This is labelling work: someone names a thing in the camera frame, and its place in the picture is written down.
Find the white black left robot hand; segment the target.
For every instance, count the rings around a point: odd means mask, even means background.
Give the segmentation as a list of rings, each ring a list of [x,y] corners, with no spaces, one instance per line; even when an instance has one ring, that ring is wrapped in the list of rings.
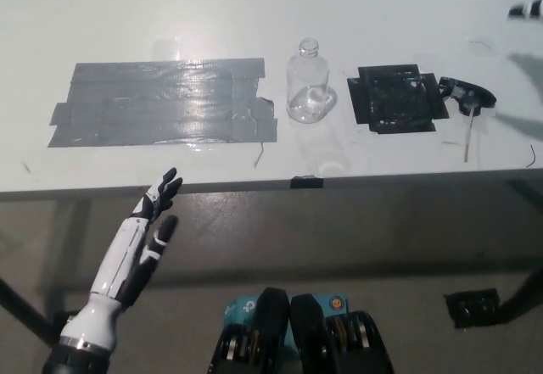
[[[173,205],[182,185],[175,167],[168,170],[138,201],[122,221],[94,278],[90,294],[119,299],[121,285],[131,270],[139,266],[148,229]]]

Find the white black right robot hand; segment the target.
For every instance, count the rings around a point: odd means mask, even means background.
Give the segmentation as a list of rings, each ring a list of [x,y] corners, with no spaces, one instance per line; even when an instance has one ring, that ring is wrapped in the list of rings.
[[[507,18],[512,20],[542,20],[542,0],[533,0],[511,6]]]

